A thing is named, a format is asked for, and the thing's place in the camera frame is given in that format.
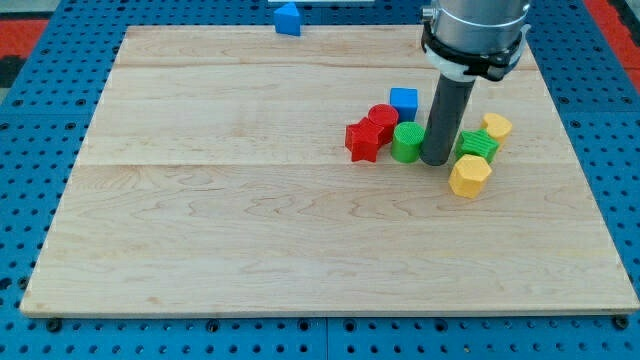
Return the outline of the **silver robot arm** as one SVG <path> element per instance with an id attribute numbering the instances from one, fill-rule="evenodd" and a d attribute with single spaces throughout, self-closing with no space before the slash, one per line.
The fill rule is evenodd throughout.
<path id="1" fill-rule="evenodd" d="M 493 54 L 519 37 L 529 0 L 431 0 L 423 21 L 442 45 L 468 54 Z"/>

